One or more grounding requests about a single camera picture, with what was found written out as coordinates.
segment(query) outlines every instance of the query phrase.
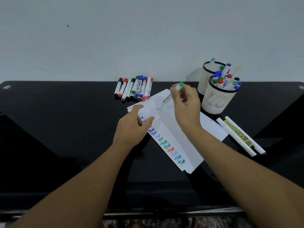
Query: white paper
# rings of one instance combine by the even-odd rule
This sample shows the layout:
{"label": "white paper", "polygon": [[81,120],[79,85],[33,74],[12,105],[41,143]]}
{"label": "white paper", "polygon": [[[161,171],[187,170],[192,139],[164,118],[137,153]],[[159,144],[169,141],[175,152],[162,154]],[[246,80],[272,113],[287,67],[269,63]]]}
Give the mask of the white paper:
{"label": "white paper", "polygon": [[[144,105],[144,108],[139,110],[139,116],[143,122],[145,122],[145,120],[150,116],[155,117],[148,133],[162,147],[180,170],[185,170],[191,174],[204,159],[190,143],[177,124],[174,114],[173,100],[170,100],[162,110],[157,109],[157,106],[169,94],[170,91],[166,89],[151,96],[150,99],[147,99],[146,101],[136,103],[137,105]],[[132,110],[134,105],[127,108],[129,112]],[[218,123],[214,122],[202,112],[200,114],[200,123],[206,131],[220,141],[228,135],[228,133]]]}

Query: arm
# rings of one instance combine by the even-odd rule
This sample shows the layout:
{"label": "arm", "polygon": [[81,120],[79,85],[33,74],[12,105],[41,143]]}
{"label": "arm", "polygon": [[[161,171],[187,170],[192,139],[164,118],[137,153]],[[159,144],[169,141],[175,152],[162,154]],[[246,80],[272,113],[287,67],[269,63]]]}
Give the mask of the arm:
{"label": "arm", "polygon": [[124,159],[143,139],[154,119],[150,117],[142,125],[137,115],[142,107],[134,106],[119,120],[113,144],[105,153],[41,200],[11,227],[99,227]]}
{"label": "arm", "polygon": [[253,222],[259,227],[304,227],[304,190],[205,131],[195,88],[185,85],[180,93],[170,91],[181,129]]}

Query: yellow label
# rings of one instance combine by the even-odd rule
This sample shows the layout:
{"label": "yellow label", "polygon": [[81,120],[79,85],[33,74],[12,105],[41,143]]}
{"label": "yellow label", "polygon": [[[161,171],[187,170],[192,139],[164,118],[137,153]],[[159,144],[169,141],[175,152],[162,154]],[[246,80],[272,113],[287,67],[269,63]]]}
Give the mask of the yellow label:
{"label": "yellow label", "polygon": [[227,126],[229,126],[234,133],[236,133],[250,148],[254,148],[253,144],[251,143],[251,141],[249,140],[249,138],[247,138],[241,131],[239,131],[235,126],[231,125],[230,122],[228,122],[227,120],[224,121]]}

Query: white wall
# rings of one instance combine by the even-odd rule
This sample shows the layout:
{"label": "white wall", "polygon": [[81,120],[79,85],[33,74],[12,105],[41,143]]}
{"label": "white wall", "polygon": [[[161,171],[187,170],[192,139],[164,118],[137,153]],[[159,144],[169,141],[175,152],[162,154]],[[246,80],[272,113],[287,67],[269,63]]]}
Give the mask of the white wall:
{"label": "white wall", "polygon": [[303,6],[304,0],[0,0],[0,82],[116,81],[141,73],[198,80],[197,68],[211,57],[242,66],[243,81],[304,81]]}

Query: hand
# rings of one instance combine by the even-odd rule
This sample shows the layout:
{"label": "hand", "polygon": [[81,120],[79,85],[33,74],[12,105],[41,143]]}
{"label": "hand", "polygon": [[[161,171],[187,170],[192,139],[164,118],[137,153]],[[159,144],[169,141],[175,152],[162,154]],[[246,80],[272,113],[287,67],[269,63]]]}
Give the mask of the hand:
{"label": "hand", "polygon": [[177,91],[174,84],[170,92],[174,101],[175,118],[181,130],[187,134],[195,128],[201,128],[200,110],[201,102],[195,88],[185,85]]}
{"label": "hand", "polygon": [[148,118],[143,124],[137,115],[141,108],[143,108],[143,105],[135,105],[131,112],[119,119],[113,144],[122,145],[131,151],[143,139],[152,125],[154,117]]}

